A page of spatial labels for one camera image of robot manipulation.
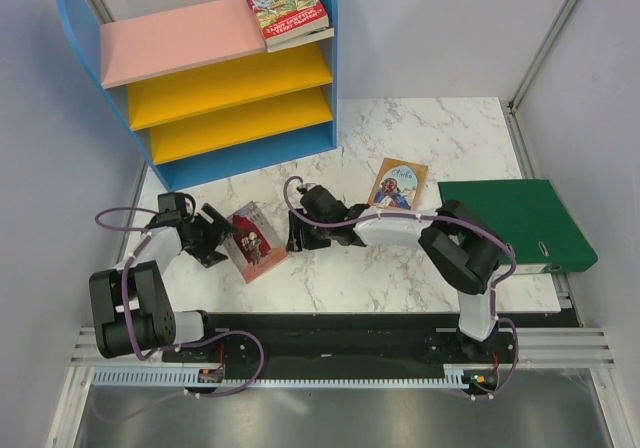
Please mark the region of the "Hamlet picture book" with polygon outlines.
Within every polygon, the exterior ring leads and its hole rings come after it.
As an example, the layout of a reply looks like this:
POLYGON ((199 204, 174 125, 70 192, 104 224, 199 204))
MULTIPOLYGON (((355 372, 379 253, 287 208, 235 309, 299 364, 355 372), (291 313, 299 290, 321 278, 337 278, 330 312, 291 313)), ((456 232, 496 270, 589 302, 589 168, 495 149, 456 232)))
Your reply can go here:
POLYGON ((288 257, 285 243, 255 202, 249 202, 228 217, 236 231, 228 235, 223 246, 249 284, 284 262, 288 257))

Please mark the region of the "Nineteen Eighty-Four blue book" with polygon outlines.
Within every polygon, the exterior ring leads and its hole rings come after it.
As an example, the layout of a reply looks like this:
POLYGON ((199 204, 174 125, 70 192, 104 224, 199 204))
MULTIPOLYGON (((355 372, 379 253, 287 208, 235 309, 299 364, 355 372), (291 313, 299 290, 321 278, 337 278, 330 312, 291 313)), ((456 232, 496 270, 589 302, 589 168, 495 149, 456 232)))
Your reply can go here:
POLYGON ((266 50, 268 53, 274 53, 286 49, 296 48, 309 43, 315 43, 324 39, 332 38, 335 34, 333 27, 316 30, 305 35, 291 38, 273 45, 269 45, 266 50))

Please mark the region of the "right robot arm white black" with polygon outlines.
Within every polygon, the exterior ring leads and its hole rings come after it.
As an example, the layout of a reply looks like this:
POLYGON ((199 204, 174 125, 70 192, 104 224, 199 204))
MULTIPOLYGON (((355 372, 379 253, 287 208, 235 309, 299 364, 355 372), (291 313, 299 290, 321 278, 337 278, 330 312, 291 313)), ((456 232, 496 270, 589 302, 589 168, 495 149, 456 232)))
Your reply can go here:
POLYGON ((467 360, 483 360, 494 349, 499 329, 496 286, 517 267, 516 256, 493 230, 457 200, 434 210, 406 211, 356 204, 348 208, 319 184, 299 176, 301 207, 289 213, 303 231, 301 248, 335 241, 342 246, 400 246, 423 252, 456 290, 459 303, 458 349, 467 360))

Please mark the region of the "13-Storey Treehouse red book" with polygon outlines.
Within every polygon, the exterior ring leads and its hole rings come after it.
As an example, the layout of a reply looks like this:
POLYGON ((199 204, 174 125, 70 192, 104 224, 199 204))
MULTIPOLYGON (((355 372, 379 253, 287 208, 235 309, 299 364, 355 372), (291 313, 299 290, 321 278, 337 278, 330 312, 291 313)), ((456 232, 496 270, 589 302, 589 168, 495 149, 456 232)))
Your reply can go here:
POLYGON ((247 0, 268 51, 326 31, 329 15, 320 0, 247 0))

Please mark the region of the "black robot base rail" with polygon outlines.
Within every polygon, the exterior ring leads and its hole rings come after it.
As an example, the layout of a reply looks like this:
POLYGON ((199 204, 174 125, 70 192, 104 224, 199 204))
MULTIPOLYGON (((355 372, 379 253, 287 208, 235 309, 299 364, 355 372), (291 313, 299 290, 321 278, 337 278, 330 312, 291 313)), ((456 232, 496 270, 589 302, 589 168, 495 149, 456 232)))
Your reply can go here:
POLYGON ((438 375, 447 364, 508 364, 512 334, 470 359, 460 350, 455 314, 220 314, 205 317, 205 335, 231 336, 163 354, 165 363, 223 363, 243 378, 276 375, 438 375))

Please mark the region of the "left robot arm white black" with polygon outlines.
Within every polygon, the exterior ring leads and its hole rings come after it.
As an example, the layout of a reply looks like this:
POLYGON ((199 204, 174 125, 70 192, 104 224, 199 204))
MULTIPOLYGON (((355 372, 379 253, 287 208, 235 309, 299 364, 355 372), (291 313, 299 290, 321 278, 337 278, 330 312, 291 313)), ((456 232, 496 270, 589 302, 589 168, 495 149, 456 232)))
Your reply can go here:
POLYGON ((218 247, 240 230, 187 193, 164 193, 157 202, 133 251, 89 279, 97 347, 106 359, 133 354, 141 361, 185 347, 196 360, 208 361, 218 353, 218 335, 204 328, 203 311, 172 309, 163 273, 182 253, 205 268, 227 260, 218 247))

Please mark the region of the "Othello tan picture book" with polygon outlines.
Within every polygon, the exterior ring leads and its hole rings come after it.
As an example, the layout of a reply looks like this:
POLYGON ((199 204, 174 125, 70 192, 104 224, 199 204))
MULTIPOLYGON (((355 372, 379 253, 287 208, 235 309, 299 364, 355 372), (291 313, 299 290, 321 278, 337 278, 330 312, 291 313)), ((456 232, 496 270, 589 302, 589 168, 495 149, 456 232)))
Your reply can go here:
POLYGON ((385 158, 368 204, 383 209, 414 210, 425 186, 428 170, 424 164, 385 158))

